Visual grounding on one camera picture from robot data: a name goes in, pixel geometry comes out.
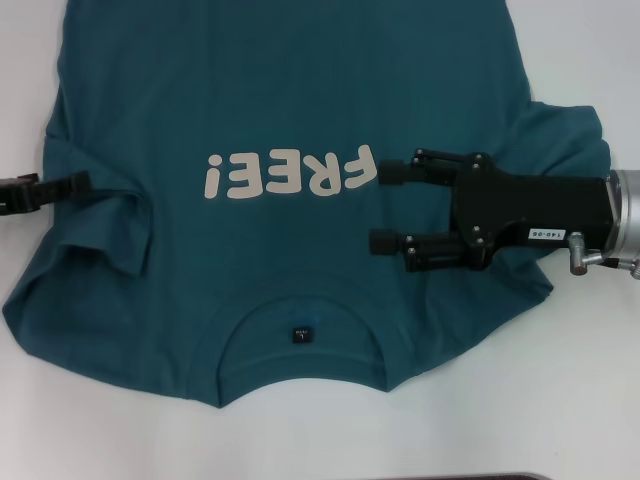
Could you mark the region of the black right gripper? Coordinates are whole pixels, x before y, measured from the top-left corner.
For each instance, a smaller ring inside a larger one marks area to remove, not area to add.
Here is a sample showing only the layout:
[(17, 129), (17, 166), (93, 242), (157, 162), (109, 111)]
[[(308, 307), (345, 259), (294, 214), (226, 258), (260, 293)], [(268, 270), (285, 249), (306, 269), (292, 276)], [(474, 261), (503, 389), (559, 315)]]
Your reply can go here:
[(484, 270), (501, 249), (570, 251), (570, 269), (609, 266), (616, 226), (608, 182), (600, 177), (506, 173), (485, 157), (418, 148), (409, 162), (383, 160), (381, 185), (452, 187), (452, 230), (473, 228), (473, 268)]

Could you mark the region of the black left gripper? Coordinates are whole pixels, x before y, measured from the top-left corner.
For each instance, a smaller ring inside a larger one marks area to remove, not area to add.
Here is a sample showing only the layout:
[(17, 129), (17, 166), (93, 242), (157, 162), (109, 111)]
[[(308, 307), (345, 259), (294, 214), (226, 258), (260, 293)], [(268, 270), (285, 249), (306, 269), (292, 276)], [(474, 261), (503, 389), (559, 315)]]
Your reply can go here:
[(32, 213), (44, 205), (73, 199), (91, 191), (86, 171), (48, 181), (41, 181), (36, 173), (1, 180), (0, 214)]

